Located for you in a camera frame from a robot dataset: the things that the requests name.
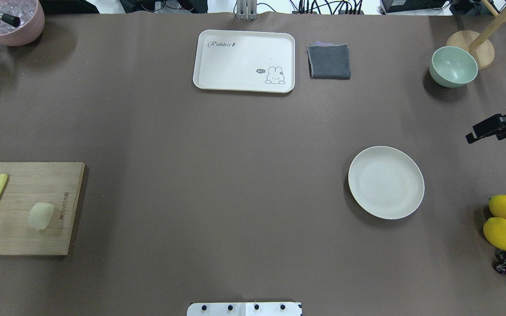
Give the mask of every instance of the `wooden stand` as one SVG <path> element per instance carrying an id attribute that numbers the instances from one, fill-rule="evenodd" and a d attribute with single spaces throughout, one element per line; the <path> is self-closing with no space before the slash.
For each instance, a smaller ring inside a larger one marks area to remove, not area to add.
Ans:
<path id="1" fill-rule="evenodd" d="M 501 14 L 494 14 L 494 20 L 481 33 L 464 30 L 452 34 L 446 41 L 447 46 L 460 47 L 469 52 L 476 60 L 479 69 L 487 68 L 495 58 L 495 49 L 488 37 L 506 22 L 506 8 Z"/>

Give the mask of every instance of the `white dough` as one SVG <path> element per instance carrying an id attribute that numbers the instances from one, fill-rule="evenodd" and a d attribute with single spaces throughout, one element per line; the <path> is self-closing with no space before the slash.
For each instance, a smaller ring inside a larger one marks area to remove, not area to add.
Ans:
<path id="1" fill-rule="evenodd" d="M 50 224 L 54 204 L 38 202 L 29 212 L 29 225 L 37 230 L 43 230 Z"/>

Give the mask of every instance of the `round wooden base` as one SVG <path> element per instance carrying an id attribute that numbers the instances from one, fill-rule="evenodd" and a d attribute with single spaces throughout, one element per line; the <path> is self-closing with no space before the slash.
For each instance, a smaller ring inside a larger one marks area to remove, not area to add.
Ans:
<path id="1" fill-rule="evenodd" d="M 468 47 L 479 35 L 478 32 L 468 30 L 456 32 L 448 38 L 446 45 L 460 47 L 462 50 L 468 52 Z M 487 39 L 475 52 L 471 52 L 470 54 L 475 58 L 477 66 L 481 70 L 492 64 L 495 58 L 495 49 L 492 43 Z"/>

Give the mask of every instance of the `round plate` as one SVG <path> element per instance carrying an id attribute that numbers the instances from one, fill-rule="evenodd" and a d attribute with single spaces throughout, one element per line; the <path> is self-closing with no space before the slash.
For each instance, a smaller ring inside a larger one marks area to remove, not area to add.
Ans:
<path id="1" fill-rule="evenodd" d="M 387 146 L 367 148 L 353 159 L 349 187 L 362 208 L 384 219 L 415 212 L 425 193 L 423 175 L 413 159 Z"/>

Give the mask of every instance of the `white plate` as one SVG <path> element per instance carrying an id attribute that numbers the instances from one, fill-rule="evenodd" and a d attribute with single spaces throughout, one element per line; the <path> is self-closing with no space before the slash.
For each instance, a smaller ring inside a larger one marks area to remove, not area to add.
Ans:
<path id="1" fill-rule="evenodd" d="M 362 208 L 384 219 L 415 212 L 425 192 L 417 164 L 404 152 L 387 146 L 367 148 L 353 159 L 349 187 Z"/>
<path id="2" fill-rule="evenodd" d="M 294 60 L 290 34 L 205 30 L 192 81 L 207 90 L 286 93 L 294 88 Z"/>

